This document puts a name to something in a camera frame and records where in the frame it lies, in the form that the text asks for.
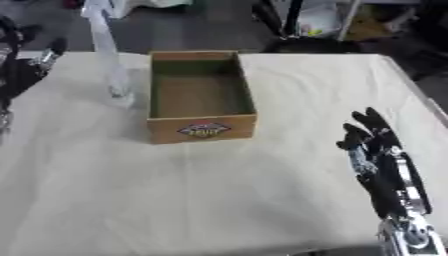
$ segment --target open cardboard box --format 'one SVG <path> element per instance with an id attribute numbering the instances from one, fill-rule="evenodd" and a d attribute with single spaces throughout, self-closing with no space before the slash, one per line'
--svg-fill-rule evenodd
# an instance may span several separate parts
<path id="1" fill-rule="evenodd" d="M 257 113 L 236 52 L 153 52 L 154 144 L 252 137 Z"/>

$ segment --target box label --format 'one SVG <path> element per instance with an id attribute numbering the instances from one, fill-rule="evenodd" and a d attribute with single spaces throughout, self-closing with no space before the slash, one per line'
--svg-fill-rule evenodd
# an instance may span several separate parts
<path id="1" fill-rule="evenodd" d="M 178 132 L 196 137 L 196 138 L 212 138 L 220 133 L 230 130 L 229 127 L 218 123 L 200 123 L 190 124 L 188 127 L 180 129 Z"/>

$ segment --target white cloth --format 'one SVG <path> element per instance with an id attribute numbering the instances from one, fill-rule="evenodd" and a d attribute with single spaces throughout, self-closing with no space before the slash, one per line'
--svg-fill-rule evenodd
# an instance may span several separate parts
<path id="1" fill-rule="evenodd" d="M 122 57 L 145 88 L 148 57 Z M 13 104 L 0 147 L 0 255 L 263 255 L 376 243 L 379 220 L 335 146 L 350 113 L 367 106 L 397 131 L 432 200 L 428 219 L 447 237 L 448 131 L 389 59 L 249 54 L 242 64 L 259 113 L 252 139 L 156 146 L 145 104 L 114 107 L 95 55 L 61 58 Z"/>
<path id="2" fill-rule="evenodd" d="M 124 18 L 132 9 L 139 6 L 167 8 L 176 5 L 191 5 L 193 0 L 111 0 L 114 3 L 115 15 L 113 18 Z"/>

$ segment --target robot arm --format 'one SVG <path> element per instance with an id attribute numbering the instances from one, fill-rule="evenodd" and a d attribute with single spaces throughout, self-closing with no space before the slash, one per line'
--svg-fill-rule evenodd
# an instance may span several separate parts
<path id="1" fill-rule="evenodd" d="M 60 38 L 39 58 L 17 59 L 20 48 L 34 40 L 40 30 L 39 26 L 19 28 L 9 18 L 0 16 L 0 142 L 13 120 L 9 110 L 12 100 L 46 77 L 66 50 L 66 41 Z"/>
<path id="2" fill-rule="evenodd" d="M 365 129 L 344 124 L 337 146 L 348 152 L 356 177 L 382 220 L 379 238 L 386 255 L 446 255 L 424 216 L 432 212 L 423 182 L 396 134 L 372 108 L 353 112 Z"/>

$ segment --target floor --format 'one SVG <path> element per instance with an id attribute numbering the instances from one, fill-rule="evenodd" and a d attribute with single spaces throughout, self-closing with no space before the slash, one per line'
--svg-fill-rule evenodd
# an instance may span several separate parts
<path id="1" fill-rule="evenodd" d="M 145 54 L 150 50 L 235 49 L 257 52 L 270 40 L 270 34 L 250 15 L 251 0 L 197 0 L 187 10 L 138 8 L 124 19 L 111 21 L 120 51 Z M 42 50 L 54 37 L 65 36 L 71 51 L 93 50 L 90 28 L 79 10 L 61 8 L 61 0 L 0 0 L 0 14 L 19 24 L 40 23 L 44 32 L 27 50 Z M 139 28 L 138 37 L 135 28 Z M 399 40 L 373 48 L 403 55 Z M 412 63 L 403 56 L 398 62 L 410 73 Z M 420 88 L 448 112 L 448 81 L 443 74 L 424 79 Z M 380 255 L 378 248 L 337 250 L 328 256 Z"/>

